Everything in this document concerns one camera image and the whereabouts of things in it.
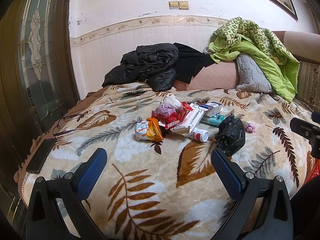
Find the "bed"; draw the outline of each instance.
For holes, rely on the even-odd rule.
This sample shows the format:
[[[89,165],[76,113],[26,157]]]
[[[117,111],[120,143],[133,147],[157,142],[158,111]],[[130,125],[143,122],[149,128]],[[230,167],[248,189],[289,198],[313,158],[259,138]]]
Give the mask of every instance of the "bed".
[[[135,124],[150,117],[168,93],[180,101],[221,102],[222,114],[232,112],[243,123],[255,125],[255,132],[246,133],[245,146],[231,160],[260,178],[281,175],[290,197],[316,166],[308,141],[289,128],[293,117],[311,122],[311,113],[277,95],[231,89],[153,92],[141,83],[115,85],[68,112],[78,116],[60,121],[60,131],[69,132],[58,136],[39,175],[28,174],[25,168],[41,141],[53,136],[52,129],[34,141],[31,155],[15,177],[24,203],[28,205],[38,176],[60,178],[101,147],[107,151],[108,163],[83,205],[107,237],[210,239],[234,204],[210,162],[218,129],[199,124],[209,131],[206,143],[165,130],[162,142],[135,139]],[[58,205],[69,230],[77,235],[61,200]]]

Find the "orange snack bag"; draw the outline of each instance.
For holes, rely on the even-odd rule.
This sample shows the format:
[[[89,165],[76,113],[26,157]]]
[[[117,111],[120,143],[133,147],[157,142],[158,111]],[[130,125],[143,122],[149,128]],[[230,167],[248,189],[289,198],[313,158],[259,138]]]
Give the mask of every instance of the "orange snack bag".
[[[146,121],[137,123],[135,132],[137,140],[152,140],[155,142],[163,140],[159,123],[156,118],[147,118]]]

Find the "green quilt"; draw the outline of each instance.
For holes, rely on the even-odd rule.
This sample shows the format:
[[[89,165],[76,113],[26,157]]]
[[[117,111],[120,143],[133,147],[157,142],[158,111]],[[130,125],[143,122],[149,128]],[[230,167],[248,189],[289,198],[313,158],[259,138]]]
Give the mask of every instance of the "green quilt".
[[[213,35],[209,49],[211,58],[231,61],[241,53],[250,54],[272,87],[282,98],[291,102],[297,93],[300,63],[270,30],[240,17],[229,20]]]

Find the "light switch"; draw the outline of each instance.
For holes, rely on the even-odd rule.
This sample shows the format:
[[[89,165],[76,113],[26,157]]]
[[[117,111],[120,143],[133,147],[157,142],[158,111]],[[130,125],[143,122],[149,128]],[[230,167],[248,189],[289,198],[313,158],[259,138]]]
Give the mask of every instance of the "light switch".
[[[179,9],[179,3],[177,1],[169,1],[169,9]]]
[[[189,3],[187,1],[179,1],[179,9],[180,10],[188,10]]]

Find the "gray pillow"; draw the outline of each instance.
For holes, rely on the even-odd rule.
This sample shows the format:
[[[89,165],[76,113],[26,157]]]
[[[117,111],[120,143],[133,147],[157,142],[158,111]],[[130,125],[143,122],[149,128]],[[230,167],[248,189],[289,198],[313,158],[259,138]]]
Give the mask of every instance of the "gray pillow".
[[[241,53],[236,62],[240,75],[240,82],[237,86],[239,91],[275,93],[270,82],[250,55]]]

